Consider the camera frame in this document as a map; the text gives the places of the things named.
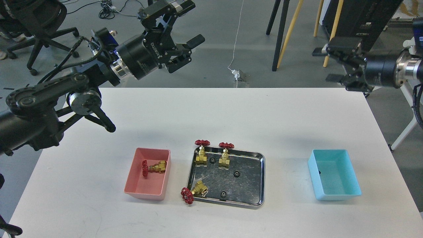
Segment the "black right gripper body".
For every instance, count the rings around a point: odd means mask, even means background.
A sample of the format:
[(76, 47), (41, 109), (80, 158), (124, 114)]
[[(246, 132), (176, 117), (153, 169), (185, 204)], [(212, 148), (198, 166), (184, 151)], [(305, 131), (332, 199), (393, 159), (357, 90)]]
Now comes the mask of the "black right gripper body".
[(365, 56), (364, 80), (368, 85), (400, 88), (397, 79), (399, 53), (369, 53)]

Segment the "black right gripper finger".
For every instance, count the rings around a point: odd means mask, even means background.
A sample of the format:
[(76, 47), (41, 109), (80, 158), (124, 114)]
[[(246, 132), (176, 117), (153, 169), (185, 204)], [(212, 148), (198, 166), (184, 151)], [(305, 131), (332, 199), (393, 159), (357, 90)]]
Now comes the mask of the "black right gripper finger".
[(345, 66), (366, 66), (362, 45), (361, 38), (335, 36), (323, 47), (316, 47), (312, 56), (329, 56)]
[(356, 74), (328, 74), (326, 81), (340, 83), (347, 91), (371, 93), (374, 89)]

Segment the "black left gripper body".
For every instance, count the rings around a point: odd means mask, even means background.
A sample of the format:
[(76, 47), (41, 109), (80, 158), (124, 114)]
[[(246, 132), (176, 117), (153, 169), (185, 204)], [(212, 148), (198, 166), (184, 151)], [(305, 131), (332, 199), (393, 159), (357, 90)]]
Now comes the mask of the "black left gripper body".
[(171, 35), (162, 30), (144, 30), (116, 47), (119, 59), (136, 79), (171, 62), (171, 50)]

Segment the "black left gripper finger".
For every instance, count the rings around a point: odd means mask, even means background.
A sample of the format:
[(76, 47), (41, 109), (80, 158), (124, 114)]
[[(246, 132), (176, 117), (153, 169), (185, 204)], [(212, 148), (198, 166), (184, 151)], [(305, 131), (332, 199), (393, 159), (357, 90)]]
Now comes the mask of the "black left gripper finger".
[(158, 0), (146, 8), (140, 8), (137, 18), (144, 27), (142, 34), (159, 32), (170, 35), (176, 19), (195, 6), (192, 0)]
[(165, 66), (168, 72), (174, 73), (190, 63), (192, 61), (191, 54), (193, 49), (204, 42), (204, 36), (199, 34), (185, 44), (176, 44), (172, 49), (165, 50)]

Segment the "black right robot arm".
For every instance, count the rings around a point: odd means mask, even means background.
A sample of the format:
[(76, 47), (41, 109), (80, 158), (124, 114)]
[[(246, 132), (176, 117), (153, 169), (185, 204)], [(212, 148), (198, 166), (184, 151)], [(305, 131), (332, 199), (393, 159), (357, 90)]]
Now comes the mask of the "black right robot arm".
[(422, 18), (412, 22), (411, 46), (400, 52), (387, 53), (363, 50), (363, 41), (354, 37), (334, 37), (323, 47), (313, 50), (313, 56), (329, 56), (352, 72), (328, 74), (326, 81), (340, 83), (347, 91), (370, 93), (374, 87), (400, 88), (408, 80), (422, 82)]

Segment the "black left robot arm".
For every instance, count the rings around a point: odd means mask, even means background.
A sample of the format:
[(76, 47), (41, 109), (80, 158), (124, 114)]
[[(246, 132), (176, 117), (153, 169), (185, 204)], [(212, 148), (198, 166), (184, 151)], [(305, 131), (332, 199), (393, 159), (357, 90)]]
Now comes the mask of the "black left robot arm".
[(30, 145), (35, 151), (58, 146), (64, 132), (85, 118), (113, 133), (115, 125), (101, 109), (99, 86), (147, 76), (163, 66), (173, 73), (192, 61), (192, 50), (205, 41), (199, 34), (176, 44), (171, 31), (177, 18), (195, 8), (192, 0), (158, 0), (139, 9), (141, 34), (118, 44), (107, 28), (80, 37), (65, 59), (38, 84), (6, 97), (1, 112), (1, 154)]

